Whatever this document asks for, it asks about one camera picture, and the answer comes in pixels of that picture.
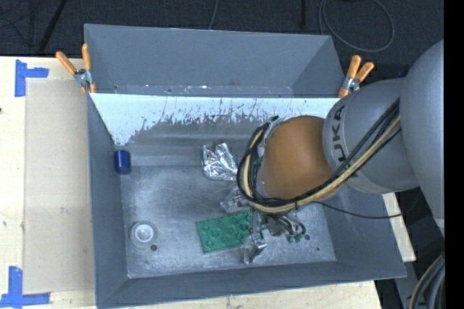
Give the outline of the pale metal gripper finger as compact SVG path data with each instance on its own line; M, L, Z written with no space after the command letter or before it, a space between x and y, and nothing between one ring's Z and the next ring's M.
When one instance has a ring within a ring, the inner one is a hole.
M241 246L242 260L245 264L250 264L254 260L255 244L252 239L246 239Z
M256 257L267 247L267 241L262 234L255 234L253 236L254 252L253 255Z

